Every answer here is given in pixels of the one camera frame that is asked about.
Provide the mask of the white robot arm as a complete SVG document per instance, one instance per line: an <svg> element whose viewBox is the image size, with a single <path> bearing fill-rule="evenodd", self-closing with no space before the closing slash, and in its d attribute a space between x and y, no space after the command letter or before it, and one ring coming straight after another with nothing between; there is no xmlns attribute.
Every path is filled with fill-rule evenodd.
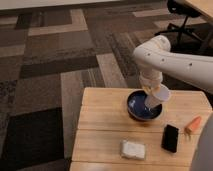
<svg viewBox="0 0 213 171"><path fill-rule="evenodd" d="M191 84L213 94L213 57L171 52L166 36L155 36L137 46L133 57L141 84L154 88L163 81L162 74Z"/></svg>

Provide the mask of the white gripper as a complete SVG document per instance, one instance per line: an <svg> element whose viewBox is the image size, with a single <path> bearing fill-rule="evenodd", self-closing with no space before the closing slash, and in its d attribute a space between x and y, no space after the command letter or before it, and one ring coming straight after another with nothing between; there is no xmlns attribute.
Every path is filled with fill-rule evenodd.
<svg viewBox="0 0 213 171"><path fill-rule="evenodd" d="M142 70L139 75L139 81L143 86L142 89L146 94L156 93L160 91L160 85L163 81L163 75L157 70Z"/></svg>

